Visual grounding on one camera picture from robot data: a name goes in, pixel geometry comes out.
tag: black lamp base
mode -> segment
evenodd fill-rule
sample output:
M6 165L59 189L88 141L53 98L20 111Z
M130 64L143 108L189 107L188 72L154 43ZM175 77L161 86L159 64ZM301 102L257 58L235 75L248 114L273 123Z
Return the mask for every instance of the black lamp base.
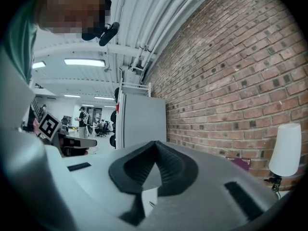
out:
M276 175L276 174L272 174L272 177L270 177L269 179L266 179L264 181L267 181L269 183L272 183L273 186L272 186L272 191L274 193L277 193L279 191L279 187L280 187L280 184L281 184L281 180L282 180L282 177L279 176L279 175Z

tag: black slot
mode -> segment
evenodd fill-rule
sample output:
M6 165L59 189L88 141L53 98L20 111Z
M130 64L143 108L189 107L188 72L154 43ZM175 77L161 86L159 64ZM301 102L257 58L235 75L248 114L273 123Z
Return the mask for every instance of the black slot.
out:
M72 166L68 166L68 170L69 171L75 171L75 170L79 170L79 169L82 169L82 168L85 168L85 167L90 167L91 164L89 163L82 163L82 164L76 164L76 165L72 165Z
M244 189L234 181L225 184L225 188L229 191L232 198L245 213L249 221L252 221L263 214L263 211L255 203Z

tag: black vent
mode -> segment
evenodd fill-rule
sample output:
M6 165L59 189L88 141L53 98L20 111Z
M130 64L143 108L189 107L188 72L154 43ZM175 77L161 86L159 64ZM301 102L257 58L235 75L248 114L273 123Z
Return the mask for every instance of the black vent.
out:
M256 205L255 201L234 181L225 184L232 198L245 213L248 220L252 221L263 214L263 211Z

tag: brick wall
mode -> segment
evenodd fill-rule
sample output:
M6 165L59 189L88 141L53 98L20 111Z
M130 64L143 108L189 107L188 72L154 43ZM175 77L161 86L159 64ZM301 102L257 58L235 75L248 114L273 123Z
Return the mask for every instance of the brick wall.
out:
M280 0L206 0L148 73L167 101L171 143L221 156L251 158L250 173L270 175L277 127L302 127L295 185L308 163L308 55Z

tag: lamp shade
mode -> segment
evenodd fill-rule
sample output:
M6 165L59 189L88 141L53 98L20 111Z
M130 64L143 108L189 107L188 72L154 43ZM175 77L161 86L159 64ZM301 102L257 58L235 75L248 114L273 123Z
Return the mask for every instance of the lamp shade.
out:
M278 127L277 140L269 169L279 176L291 176L297 172L301 151L300 124L290 123Z

